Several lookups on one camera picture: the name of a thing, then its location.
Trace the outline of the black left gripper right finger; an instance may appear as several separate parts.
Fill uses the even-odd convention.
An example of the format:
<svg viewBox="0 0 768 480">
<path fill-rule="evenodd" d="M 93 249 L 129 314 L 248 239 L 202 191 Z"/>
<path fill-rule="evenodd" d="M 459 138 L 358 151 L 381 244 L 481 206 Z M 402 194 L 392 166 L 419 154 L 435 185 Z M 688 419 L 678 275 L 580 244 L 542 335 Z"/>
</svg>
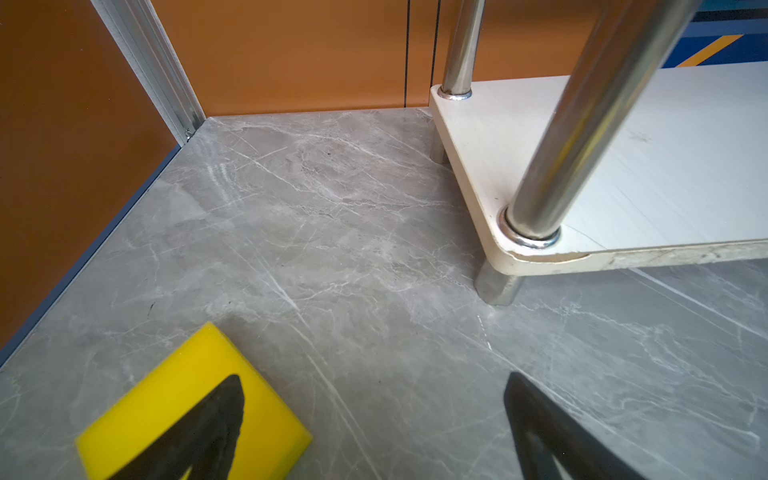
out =
<svg viewBox="0 0 768 480">
<path fill-rule="evenodd" d="M 510 373 L 504 407 L 525 479 L 641 479 L 524 374 Z"/>
</svg>

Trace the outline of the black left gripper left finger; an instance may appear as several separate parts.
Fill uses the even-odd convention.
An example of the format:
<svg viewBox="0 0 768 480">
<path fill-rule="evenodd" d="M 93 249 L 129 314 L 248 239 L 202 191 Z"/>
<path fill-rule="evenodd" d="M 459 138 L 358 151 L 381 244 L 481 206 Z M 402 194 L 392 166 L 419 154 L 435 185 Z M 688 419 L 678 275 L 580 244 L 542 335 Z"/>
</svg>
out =
<svg viewBox="0 0 768 480">
<path fill-rule="evenodd" d="M 240 377 L 226 377 L 114 479 L 226 479 L 244 419 Z"/>
</svg>

